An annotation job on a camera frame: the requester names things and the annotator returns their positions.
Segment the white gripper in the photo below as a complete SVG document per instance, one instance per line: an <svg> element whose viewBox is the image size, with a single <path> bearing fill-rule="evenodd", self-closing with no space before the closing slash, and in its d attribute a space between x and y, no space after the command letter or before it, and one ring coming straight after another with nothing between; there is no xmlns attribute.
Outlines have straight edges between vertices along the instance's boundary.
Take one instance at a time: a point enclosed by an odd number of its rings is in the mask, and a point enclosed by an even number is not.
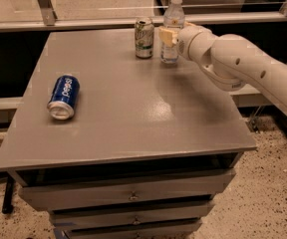
<svg viewBox="0 0 287 239"><path fill-rule="evenodd" d="M160 40L168 47L176 44L177 52L198 66L211 65L211 47L217 37L208 29L184 22L179 32L163 26L158 28Z"/></svg>

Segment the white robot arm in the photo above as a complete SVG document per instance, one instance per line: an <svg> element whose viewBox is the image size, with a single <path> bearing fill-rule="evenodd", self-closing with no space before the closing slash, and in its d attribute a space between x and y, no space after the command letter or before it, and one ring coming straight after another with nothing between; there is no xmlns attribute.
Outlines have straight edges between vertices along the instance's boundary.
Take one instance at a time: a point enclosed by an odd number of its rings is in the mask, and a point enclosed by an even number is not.
<svg viewBox="0 0 287 239"><path fill-rule="evenodd" d="M233 92L249 84L287 117L287 65L247 39L233 34L218 37L191 23L181 29L159 27L158 35L220 89Z"/></svg>

